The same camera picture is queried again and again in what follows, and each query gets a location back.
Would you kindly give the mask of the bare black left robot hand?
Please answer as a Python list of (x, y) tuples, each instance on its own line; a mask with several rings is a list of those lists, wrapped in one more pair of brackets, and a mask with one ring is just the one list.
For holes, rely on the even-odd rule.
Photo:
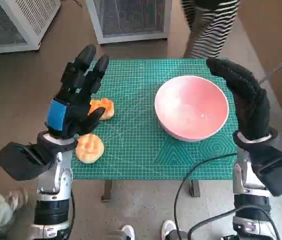
[(60, 90), (50, 103), (45, 121), (48, 132), (57, 139), (70, 139), (76, 134), (92, 132), (105, 113), (104, 107), (97, 107), (89, 113), (91, 96), (101, 87), (109, 64), (109, 56), (104, 54), (89, 70), (95, 54), (96, 47), (89, 44), (65, 66)]

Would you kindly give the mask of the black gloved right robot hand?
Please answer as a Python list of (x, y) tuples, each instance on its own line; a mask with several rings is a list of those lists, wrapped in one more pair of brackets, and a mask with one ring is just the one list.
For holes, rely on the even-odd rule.
[(270, 136), (270, 102), (253, 73), (227, 59), (209, 58), (210, 73), (225, 80), (235, 103), (238, 131), (249, 141)]

